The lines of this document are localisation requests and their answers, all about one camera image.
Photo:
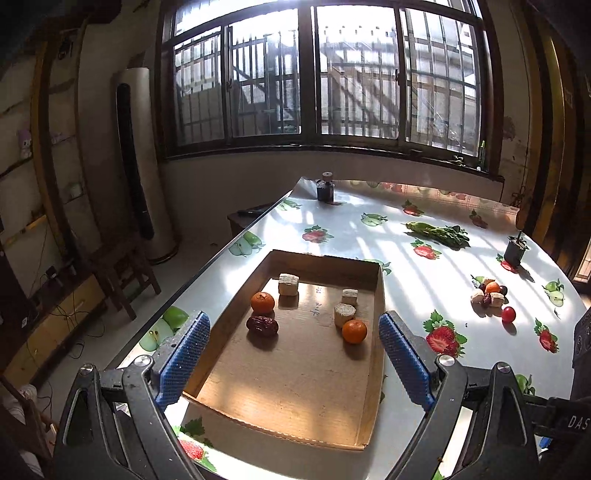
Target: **tangerine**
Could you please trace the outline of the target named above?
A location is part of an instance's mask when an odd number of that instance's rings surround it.
[[[260,291],[252,296],[251,307],[256,314],[269,313],[275,308],[275,299],[270,293]]]
[[[501,292],[501,286],[496,281],[490,282],[485,288],[485,293],[500,293],[500,292]]]
[[[345,342],[355,345],[363,342],[365,337],[367,337],[368,328],[361,320],[353,319],[343,325],[341,334],[343,335]]]

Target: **window sill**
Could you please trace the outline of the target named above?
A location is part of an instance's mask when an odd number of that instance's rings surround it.
[[[210,157],[213,155],[225,155],[233,153],[248,153],[248,152],[264,152],[264,151],[324,151],[324,152],[341,152],[341,153],[352,153],[360,155],[372,155],[375,157],[385,158],[397,158],[399,160],[416,161],[428,165],[434,165],[438,167],[450,168],[452,170],[462,171],[478,177],[483,177],[488,180],[504,182],[505,179],[500,175],[494,175],[485,171],[479,171],[475,168],[470,168],[464,165],[458,165],[446,160],[438,160],[436,158],[421,157],[412,154],[405,154],[401,152],[395,152],[390,150],[382,150],[379,148],[368,148],[368,147],[351,147],[344,145],[317,145],[317,144],[288,144],[288,145],[249,145],[244,147],[225,147],[215,148],[210,150],[200,150],[193,152],[186,152],[176,155],[169,155],[166,157],[165,162],[175,160],[185,160],[188,158],[202,158]]]

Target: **cabinet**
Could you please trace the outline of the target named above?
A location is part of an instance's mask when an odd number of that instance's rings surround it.
[[[82,282],[35,326],[4,372],[8,381],[17,388],[29,383],[53,352],[104,298],[105,294],[94,275]]]

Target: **cardboard box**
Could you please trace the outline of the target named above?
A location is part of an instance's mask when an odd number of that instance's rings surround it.
[[[299,276],[298,297],[279,297],[281,273]],[[346,343],[333,322],[344,288],[359,290],[355,318],[368,327],[359,345]],[[273,338],[246,328],[257,291],[275,298],[279,332]],[[218,318],[185,396],[277,437],[363,450],[378,414],[384,310],[378,264],[273,250]]]

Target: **wooden stool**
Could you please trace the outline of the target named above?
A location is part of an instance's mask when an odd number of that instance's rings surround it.
[[[162,291],[146,259],[137,233],[115,244],[102,246],[90,256],[90,264],[105,294],[111,297],[117,311],[123,307],[131,320],[137,316],[131,307],[133,299],[149,285],[152,285],[156,295]],[[129,268],[131,268],[131,275],[124,277]],[[139,288],[126,297],[123,289],[134,279],[139,282]]]

